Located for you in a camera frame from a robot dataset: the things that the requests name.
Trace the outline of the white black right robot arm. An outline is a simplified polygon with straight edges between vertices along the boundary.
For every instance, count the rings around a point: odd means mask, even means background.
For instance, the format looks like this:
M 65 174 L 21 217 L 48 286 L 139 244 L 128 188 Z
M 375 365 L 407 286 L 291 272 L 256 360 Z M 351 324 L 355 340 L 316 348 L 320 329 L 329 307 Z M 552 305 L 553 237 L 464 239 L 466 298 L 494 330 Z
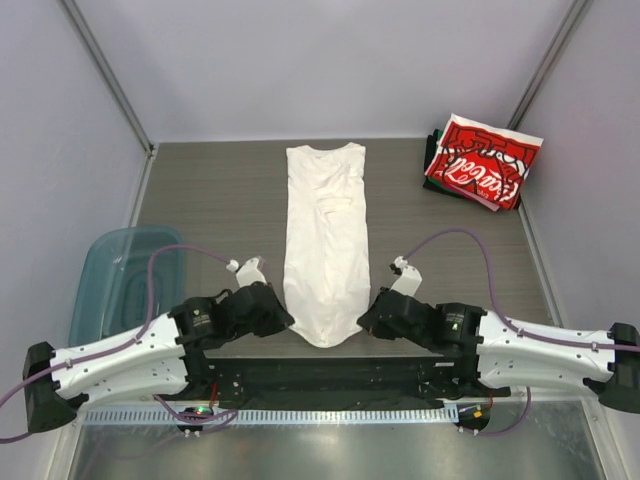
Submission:
M 564 329 L 463 303 L 430 306 L 390 289 L 357 322 L 376 338 L 403 338 L 434 354 L 473 359 L 450 372 L 462 395 L 484 386 L 590 391 L 610 409 L 639 411 L 639 332 L 630 324 Z

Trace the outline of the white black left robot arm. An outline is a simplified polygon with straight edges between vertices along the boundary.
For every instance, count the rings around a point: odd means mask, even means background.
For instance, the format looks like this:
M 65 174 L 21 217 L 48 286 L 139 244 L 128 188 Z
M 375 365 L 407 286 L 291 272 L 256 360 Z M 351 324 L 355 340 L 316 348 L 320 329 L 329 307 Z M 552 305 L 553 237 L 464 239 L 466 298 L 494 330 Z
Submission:
M 205 397 L 215 382 L 206 353 L 247 334 L 286 330 L 293 317 L 271 286 L 255 282 L 192 297 L 138 329 L 93 343 L 31 346 L 23 369 L 27 431 L 58 429 L 84 408 L 139 396 Z

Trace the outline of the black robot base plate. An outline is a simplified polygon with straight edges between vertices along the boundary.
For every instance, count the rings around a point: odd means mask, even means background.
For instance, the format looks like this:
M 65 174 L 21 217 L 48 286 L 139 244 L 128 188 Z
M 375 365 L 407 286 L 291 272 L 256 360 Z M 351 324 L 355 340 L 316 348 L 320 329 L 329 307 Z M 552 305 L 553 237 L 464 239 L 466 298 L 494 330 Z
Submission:
M 478 358 L 206 358 L 165 401 L 208 400 L 237 410 L 395 411 L 439 409 L 446 400 L 508 397 L 480 382 Z

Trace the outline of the white t-shirt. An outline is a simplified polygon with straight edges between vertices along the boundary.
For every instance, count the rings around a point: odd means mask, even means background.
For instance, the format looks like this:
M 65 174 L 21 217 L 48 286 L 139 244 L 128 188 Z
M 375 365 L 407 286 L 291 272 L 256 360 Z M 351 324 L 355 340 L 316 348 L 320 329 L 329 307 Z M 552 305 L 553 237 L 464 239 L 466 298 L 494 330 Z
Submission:
M 283 293 L 292 330 L 332 348 L 361 331 L 371 278 L 364 170 L 366 148 L 288 148 Z

